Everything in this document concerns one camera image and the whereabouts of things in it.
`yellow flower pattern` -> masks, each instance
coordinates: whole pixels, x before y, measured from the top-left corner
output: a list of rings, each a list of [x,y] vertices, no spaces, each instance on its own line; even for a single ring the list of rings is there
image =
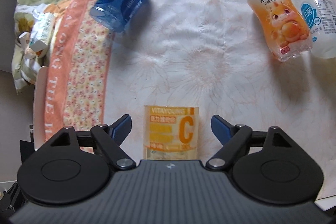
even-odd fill
[[[26,18],[20,18],[18,20],[18,27],[19,27],[20,33],[31,32],[33,25],[34,25],[34,20],[28,21]]]

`white bedsheet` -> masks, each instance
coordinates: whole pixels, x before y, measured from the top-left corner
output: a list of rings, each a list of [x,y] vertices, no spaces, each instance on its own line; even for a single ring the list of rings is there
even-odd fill
[[[307,52],[275,60],[246,0],[149,0],[113,44],[104,122],[131,115],[122,147],[137,162],[146,104],[198,106],[203,161],[221,148],[214,114],[254,130],[278,125],[322,167],[323,198],[336,194],[335,65]]]

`floor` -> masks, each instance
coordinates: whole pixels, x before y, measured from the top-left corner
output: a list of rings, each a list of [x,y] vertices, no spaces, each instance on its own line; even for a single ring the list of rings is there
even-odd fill
[[[12,75],[0,71],[0,191],[16,179],[21,165],[20,140],[30,140],[29,125],[33,123],[34,86],[17,95]]]

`plastic bottle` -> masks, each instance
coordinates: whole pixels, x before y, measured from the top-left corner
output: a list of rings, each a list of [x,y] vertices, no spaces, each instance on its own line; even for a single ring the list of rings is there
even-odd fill
[[[198,110],[198,107],[145,106],[144,158],[196,160]]]
[[[247,0],[257,15],[266,43],[279,61],[312,48],[309,28],[291,0]]]
[[[143,0],[97,0],[90,16],[115,32],[122,32]]]
[[[302,0],[301,12],[313,40],[311,53],[321,58],[336,57],[336,6],[332,0]]]

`white bottle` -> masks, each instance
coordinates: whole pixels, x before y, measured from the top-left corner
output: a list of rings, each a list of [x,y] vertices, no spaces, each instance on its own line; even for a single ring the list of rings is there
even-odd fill
[[[332,0],[302,0],[301,13],[313,39],[311,53],[336,57],[336,6]]]

